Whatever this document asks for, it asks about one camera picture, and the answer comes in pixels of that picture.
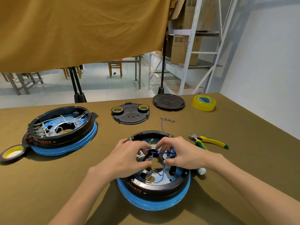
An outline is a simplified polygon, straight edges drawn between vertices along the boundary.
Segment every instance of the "yellow-green handle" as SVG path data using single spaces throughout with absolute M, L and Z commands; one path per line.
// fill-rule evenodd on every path
M 208 143 L 212 143 L 212 144 L 216 144 L 220 147 L 223 147 L 225 149 L 228 149 L 228 145 L 219 141 L 219 140 L 215 140 L 215 139 L 212 139 L 212 138 L 208 138 L 208 137 L 205 137 L 205 136 L 201 136 L 200 137 L 202 139 L 203 142 L 208 142 Z
M 204 150 L 207 150 L 207 148 L 204 146 L 204 144 L 201 142 L 201 140 L 196 140 L 196 144 L 195 145 L 197 147 L 203 148 Z

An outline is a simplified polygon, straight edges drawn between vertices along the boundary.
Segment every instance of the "pliers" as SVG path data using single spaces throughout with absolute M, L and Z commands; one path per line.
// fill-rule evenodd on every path
M 208 138 L 208 137 L 205 137 L 205 136 L 197 136 L 193 133 L 190 133 L 191 135 L 188 135 L 188 137 L 192 140 L 195 140 L 196 143 L 195 145 L 200 147 L 200 148 L 203 148 L 204 150 L 207 150 L 207 148 L 204 146 L 204 144 L 202 143 L 203 142 L 208 142 L 208 143 L 212 143 L 212 144 L 216 144 L 220 147 L 223 147 L 225 149 L 228 149 L 228 145 L 227 144 L 224 144 L 223 142 L 219 141 L 219 140 L 215 140 L 215 139 L 212 139 L 212 138 Z

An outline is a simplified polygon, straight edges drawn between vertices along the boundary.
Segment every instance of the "tiled floor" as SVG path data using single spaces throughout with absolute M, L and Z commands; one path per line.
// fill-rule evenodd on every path
M 80 85 L 88 102 L 149 98 L 157 93 L 158 86 L 151 86 L 151 90 L 148 90 L 148 68 L 148 62 L 143 59 L 140 90 L 134 79 L 134 63 L 122 64 L 122 78 L 118 69 L 115 69 L 117 75 L 110 78 L 107 63 L 85 64 L 85 73 L 80 79 Z M 70 78 L 65 79 L 62 69 L 43 71 L 40 74 L 44 84 L 31 88 L 30 95 L 26 95 L 24 90 L 21 90 L 22 95 L 16 95 L 11 84 L 0 75 L 0 108 L 74 103 L 72 82 Z

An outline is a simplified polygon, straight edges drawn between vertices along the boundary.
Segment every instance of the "table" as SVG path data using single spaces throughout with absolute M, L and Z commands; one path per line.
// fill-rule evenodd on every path
M 103 61 L 101 63 L 114 63 L 114 64 L 119 64 L 119 63 L 135 63 L 135 80 L 139 84 L 139 89 L 141 89 L 141 65 L 142 65 L 142 56 L 134 56 L 134 60 L 111 60 L 111 61 Z M 137 79 L 137 63 L 139 64 L 139 79 Z
M 99 130 L 84 148 L 56 159 L 29 153 L 26 158 L 0 166 L 1 224 L 47 224 L 78 188 L 88 168 L 103 160 L 117 141 L 144 130 L 161 130 L 182 136 L 189 132 L 224 141 L 229 150 L 206 143 L 208 150 L 275 188 L 300 200 L 300 141 L 219 93 L 213 112 L 192 107 L 193 95 L 182 96 L 183 110 L 166 112 L 152 105 L 152 98 L 82 104 L 99 117 Z M 110 110 L 125 102 L 150 106 L 149 120 L 138 125 L 118 124 Z M 0 109 L 2 150 L 19 144 L 27 124 L 38 115 L 62 105 Z M 266 224 L 254 209 L 221 177 L 207 171 L 202 180 L 193 173 L 184 199 L 160 212 L 146 212 L 131 205 L 115 181 L 97 199 L 87 225 L 92 224 Z

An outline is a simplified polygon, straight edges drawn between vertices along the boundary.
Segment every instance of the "forearm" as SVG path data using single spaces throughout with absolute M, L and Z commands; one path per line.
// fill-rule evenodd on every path
M 300 202 L 239 169 L 224 157 L 212 170 L 229 182 L 270 224 L 299 224 Z
M 103 188 L 110 182 L 106 174 L 91 168 L 76 192 L 48 225 L 83 225 Z

